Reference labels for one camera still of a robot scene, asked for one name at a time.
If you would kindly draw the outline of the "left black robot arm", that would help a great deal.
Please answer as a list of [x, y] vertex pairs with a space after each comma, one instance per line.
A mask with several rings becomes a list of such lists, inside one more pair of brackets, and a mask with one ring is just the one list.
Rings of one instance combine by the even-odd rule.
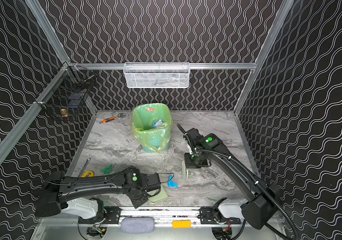
[[106, 214], [103, 201], [94, 199], [94, 195], [124, 194], [138, 208], [148, 201], [151, 191], [160, 193], [159, 175], [142, 174], [135, 167], [116, 174], [87, 178], [66, 177], [57, 171], [43, 181], [34, 215], [38, 218], [51, 217], [64, 212], [79, 216], [88, 223], [98, 223]]

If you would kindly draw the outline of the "purple paper scrap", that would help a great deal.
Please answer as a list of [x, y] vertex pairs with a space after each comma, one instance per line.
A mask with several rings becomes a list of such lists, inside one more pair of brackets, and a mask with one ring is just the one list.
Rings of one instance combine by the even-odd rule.
[[156, 123], [153, 123], [153, 128], [157, 129], [163, 124], [162, 120], [158, 120]]

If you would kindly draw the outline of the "green bin with bag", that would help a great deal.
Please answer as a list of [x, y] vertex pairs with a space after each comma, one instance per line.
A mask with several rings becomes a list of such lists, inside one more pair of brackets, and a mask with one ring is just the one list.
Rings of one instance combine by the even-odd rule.
[[[153, 123], [163, 124], [153, 128]], [[161, 103], [137, 106], [132, 111], [131, 129], [147, 153], [161, 153], [169, 148], [173, 121], [169, 107]]]

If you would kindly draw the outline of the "pale green brush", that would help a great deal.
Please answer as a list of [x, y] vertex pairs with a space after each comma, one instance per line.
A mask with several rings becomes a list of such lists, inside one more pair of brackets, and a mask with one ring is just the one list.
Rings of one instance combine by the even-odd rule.
[[186, 167], [185, 161], [182, 162], [182, 176], [185, 180], [188, 179], [188, 169]]

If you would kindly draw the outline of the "pale green dustpan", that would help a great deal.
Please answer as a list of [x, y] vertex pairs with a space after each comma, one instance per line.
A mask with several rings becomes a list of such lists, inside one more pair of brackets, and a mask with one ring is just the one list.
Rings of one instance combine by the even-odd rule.
[[152, 204], [156, 204], [158, 202], [161, 202], [163, 200], [166, 200], [169, 196], [167, 194], [167, 192], [165, 191], [164, 187], [161, 185], [161, 188], [160, 188], [160, 192], [155, 195], [157, 191], [151, 191], [149, 193], [149, 195], [151, 195], [151, 197], [149, 197], [149, 202], [152, 203]]

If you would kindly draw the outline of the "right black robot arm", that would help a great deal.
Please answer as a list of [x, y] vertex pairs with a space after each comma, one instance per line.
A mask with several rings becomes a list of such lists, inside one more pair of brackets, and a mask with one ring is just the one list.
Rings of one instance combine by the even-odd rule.
[[177, 127], [183, 133], [189, 149], [184, 155], [184, 171], [187, 173], [189, 169], [209, 168], [211, 163], [215, 163], [237, 185], [245, 197], [244, 200], [238, 201], [226, 198], [218, 201], [212, 208], [214, 221], [242, 219], [244, 224], [249, 223], [257, 230], [267, 227], [287, 240], [288, 236], [268, 223], [276, 212], [280, 212], [293, 232], [292, 239], [299, 239], [297, 227], [282, 207], [281, 189], [277, 185], [268, 184], [254, 174], [215, 134], [203, 136], [198, 129], [192, 128], [186, 131], [180, 124]]

